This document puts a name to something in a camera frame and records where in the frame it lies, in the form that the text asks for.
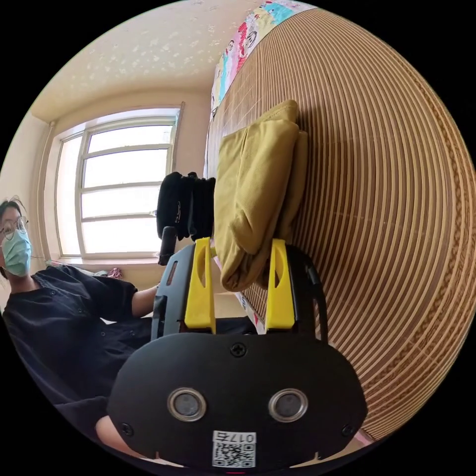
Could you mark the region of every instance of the window pane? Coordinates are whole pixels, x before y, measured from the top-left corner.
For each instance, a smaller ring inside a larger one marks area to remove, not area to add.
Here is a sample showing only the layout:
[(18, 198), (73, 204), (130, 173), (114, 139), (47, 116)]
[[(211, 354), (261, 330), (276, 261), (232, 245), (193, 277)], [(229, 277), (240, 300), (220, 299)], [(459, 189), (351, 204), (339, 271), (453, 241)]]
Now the window pane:
[(108, 130), (91, 136), (89, 153), (128, 145), (169, 144), (171, 125), (146, 125)]
[(158, 187), (116, 188), (81, 195), (82, 217), (150, 213), (157, 208)]
[(59, 158), (56, 214), (58, 219), (59, 242), (63, 254), (80, 254), (74, 206), (76, 167), (78, 165), (80, 146), (81, 137), (65, 142)]
[(159, 182), (167, 171), (167, 149), (137, 150), (86, 160), (84, 187)]
[(129, 218), (86, 222), (83, 226), (86, 253), (132, 253), (160, 250), (155, 218)]

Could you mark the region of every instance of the black shirt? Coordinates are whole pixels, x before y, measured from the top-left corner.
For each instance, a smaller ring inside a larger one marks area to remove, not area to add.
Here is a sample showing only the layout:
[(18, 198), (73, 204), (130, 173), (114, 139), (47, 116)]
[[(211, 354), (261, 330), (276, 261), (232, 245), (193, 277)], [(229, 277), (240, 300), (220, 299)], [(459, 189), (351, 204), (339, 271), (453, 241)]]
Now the black shirt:
[[(107, 414), (118, 371), (150, 341), (152, 320), (132, 315), (137, 288), (131, 283), (88, 276), (70, 266), (50, 266), (33, 279), (40, 289), (8, 299), (3, 317), (10, 336), (45, 396), (71, 424), (99, 443), (95, 424)], [(218, 319), (217, 332), (256, 330), (248, 318), (237, 318)], [(131, 459), (135, 465), (140, 461)], [(142, 463), (148, 471), (160, 471), (154, 463)]]

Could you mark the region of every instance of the folded yellow towel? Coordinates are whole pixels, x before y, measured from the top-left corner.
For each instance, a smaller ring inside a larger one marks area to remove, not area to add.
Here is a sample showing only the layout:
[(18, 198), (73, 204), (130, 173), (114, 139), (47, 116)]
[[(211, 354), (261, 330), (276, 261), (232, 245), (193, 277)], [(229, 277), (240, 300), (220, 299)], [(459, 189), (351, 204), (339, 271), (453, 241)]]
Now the folded yellow towel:
[(307, 134), (285, 101), (222, 140), (215, 185), (215, 248), (222, 286), (242, 291), (263, 275), (273, 238), (289, 239), (302, 199)]

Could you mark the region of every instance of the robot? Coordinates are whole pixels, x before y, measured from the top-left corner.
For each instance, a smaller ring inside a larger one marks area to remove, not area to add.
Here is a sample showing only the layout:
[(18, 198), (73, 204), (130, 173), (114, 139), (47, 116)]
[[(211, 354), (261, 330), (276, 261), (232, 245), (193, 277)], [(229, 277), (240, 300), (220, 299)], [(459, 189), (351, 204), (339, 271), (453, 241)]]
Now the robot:
[(116, 429), (147, 458), (217, 474), (282, 470), (342, 451), (367, 405), (352, 365), (328, 343), (309, 257), (273, 241), (264, 335), (216, 333), (212, 258), (210, 238), (200, 238), (168, 259), (151, 342), (125, 363), (110, 397)]

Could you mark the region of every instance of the bamboo mat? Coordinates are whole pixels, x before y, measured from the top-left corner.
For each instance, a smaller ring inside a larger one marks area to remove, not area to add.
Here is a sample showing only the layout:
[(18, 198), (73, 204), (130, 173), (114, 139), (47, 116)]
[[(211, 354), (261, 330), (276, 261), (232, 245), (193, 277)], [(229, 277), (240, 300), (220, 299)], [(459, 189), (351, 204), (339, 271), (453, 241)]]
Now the bamboo mat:
[[(444, 105), (394, 50), (321, 9), (257, 45), (211, 124), (220, 140), (285, 99), (310, 137), (294, 244), (313, 259), (329, 339), (355, 367), (380, 439), (453, 364), (476, 310), (476, 175)], [(244, 292), (261, 316), (266, 293)]]

